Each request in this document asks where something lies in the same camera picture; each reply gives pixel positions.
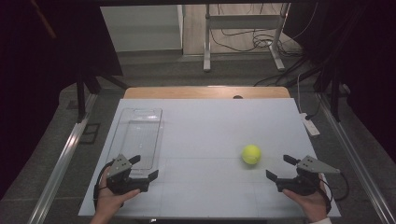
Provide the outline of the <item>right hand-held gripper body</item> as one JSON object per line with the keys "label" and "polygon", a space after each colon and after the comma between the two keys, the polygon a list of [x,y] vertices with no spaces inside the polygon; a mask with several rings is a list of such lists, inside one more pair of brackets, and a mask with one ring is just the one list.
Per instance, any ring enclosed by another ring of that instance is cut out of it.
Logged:
{"label": "right hand-held gripper body", "polygon": [[305,156],[294,165],[297,176],[294,178],[277,178],[276,187],[279,192],[288,189],[301,196],[308,196],[320,188],[319,173],[339,174],[340,170],[311,156]]}

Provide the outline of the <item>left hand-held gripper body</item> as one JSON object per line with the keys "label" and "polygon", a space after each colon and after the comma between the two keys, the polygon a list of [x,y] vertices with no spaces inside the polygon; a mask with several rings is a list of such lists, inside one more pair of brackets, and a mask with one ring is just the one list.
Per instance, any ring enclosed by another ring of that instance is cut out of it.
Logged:
{"label": "left hand-held gripper body", "polygon": [[139,189],[147,192],[149,189],[149,179],[131,178],[133,164],[129,163],[129,159],[120,154],[110,165],[110,169],[106,175],[106,186],[118,195],[125,194],[131,190]]}

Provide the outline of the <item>yellow tennis ball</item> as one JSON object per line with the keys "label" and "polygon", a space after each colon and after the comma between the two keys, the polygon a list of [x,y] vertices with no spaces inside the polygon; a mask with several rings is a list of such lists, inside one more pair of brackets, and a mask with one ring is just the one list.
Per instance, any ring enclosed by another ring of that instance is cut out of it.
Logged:
{"label": "yellow tennis ball", "polygon": [[256,164],[261,159],[262,152],[259,147],[255,145],[247,145],[243,148],[242,159],[247,164]]}

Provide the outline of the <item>person's right hand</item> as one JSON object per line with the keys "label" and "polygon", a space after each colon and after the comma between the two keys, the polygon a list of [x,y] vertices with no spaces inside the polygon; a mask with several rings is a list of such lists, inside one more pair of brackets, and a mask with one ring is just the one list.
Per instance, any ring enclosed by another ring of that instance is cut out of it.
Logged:
{"label": "person's right hand", "polygon": [[300,205],[308,223],[328,217],[326,199],[322,196],[322,193],[326,195],[326,189],[323,183],[320,183],[320,191],[308,196],[301,196],[288,189],[284,189],[283,193]]}

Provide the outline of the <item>clear plastic container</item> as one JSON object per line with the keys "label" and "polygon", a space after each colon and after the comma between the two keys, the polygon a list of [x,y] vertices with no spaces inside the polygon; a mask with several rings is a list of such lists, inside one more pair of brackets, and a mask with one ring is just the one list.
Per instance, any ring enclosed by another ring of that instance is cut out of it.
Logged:
{"label": "clear plastic container", "polygon": [[160,108],[125,108],[121,110],[111,140],[107,160],[120,154],[126,159],[139,155],[132,166],[131,178],[147,177],[158,168],[163,134],[163,111]]}

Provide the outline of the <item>white power strip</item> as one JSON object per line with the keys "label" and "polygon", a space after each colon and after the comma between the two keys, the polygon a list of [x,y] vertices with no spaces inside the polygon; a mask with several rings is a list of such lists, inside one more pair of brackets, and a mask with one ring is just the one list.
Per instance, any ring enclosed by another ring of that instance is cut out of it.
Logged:
{"label": "white power strip", "polygon": [[301,121],[303,125],[305,126],[305,129],[307,130],[308,134],[310,136],[319,136],[320,132],[318,128],[315,126],[312,120],[307,119],[307,114],[306,113],[301,113],[300,114]]}

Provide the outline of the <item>black stand leg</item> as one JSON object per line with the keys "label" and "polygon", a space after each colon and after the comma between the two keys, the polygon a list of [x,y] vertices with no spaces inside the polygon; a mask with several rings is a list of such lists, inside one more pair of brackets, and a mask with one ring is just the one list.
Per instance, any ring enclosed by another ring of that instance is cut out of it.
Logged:
{"label": "black stand leg", "polygon": [[78,123],[81,123],[86,114],[85,107],[85,89],[83,75],[77,74],[77,92],[78,92]]}
{"label": "black stand leg", "polygon": [[340,85],[340,80],[339,80],[338,71],[335,70],[333,72],[333,78],[332,78],[331,113],[333,118],[337,122],[340,121],[339,113],[338,113],[339,85]]}

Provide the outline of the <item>wooden table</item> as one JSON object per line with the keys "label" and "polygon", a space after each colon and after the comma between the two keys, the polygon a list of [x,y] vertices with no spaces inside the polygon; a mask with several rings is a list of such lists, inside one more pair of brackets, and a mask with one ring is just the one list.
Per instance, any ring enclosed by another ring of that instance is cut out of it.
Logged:
{"label": "wooden table", "polygon": [[284,87],[136,87],[124,99],[263,99],[290,98]]}

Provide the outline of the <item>black curtain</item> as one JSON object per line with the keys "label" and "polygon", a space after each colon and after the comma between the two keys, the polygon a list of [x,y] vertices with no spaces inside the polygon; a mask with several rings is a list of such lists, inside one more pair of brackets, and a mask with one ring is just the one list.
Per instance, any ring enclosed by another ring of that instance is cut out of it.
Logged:
{"label": "black curtain", "polygon": [[79,74],[122,74],[99,6],[0,0],[0,200]]}
{"label": "black curtain", "polygon": [[315,89],[345,84],[353,112],[396,160],[396,0],[299,0],[284,33],[313,63],[334,59]]}

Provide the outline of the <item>white cabinet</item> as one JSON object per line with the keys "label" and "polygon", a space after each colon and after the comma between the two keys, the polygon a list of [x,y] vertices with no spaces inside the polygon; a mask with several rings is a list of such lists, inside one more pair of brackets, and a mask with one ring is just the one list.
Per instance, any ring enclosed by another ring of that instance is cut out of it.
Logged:
{"label": "white cabinet", "polygon": [[182,5],[100,9],[116,52],[182,49]]}

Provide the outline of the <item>aluminium rail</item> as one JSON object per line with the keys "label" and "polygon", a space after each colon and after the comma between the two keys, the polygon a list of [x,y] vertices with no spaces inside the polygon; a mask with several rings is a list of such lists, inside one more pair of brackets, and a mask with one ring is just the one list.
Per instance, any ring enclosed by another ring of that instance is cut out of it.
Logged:
{"label": "aluminium rail", "polygon": [[60,157],[58,158],[55,166],[53,167],[51,175],[49,176],[49,180],[46,186],[44,187],[35,205],[35,208],[27,221],[27,224],[44,223],[46,216],[50,210],[50,207],[54,201],[56,193],[64,179],[64,175],[69,166],[69,163],[72,160],[72,157],[78,146],[80,137],[82,136],[85,127],[88,123],[88,120],[91,116],[92,108],[95,104],[96,99],[97,99],[97,94],[91,94],[91,93],[89,94],[85,104],[86,112],[82,116],[81,121],[77,122],[74,125],[72,132],[68,136],[68,139],[60,154]]}
{"label": "aluminium rail", "polygon": [[321,109],[338,137],[355,174],[361,182],[362,187],[364,188],[382,224],[396,224],[396,215],[390,211],[388,202],[382,194],[379,186],[368,173],[366,166],[363,164],[361,157],[348,137],[342,123],[337,121],[332,115],[329,101],[325,96],[321,96],[319,93],[316,93],[316,97],[318,98]]}

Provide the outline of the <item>white metal stand frame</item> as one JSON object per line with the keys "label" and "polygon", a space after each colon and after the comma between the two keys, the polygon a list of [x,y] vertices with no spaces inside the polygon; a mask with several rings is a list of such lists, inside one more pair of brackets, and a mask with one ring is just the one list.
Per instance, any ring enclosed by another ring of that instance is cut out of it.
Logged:
{"label": "white metal stand frame", "polygon": [[266,29],[275,30],[274,39],[270,42],[268,49],[276,64],[278,71],[285,71],[286,67],[280,59],[278,42],[287,17],[289,3],[286,3],[278,15],[211,15],[209,4],[205,5],[205,49],[204,49],[204,71],[211,70],[211,53],[209,33],[212,29]]}

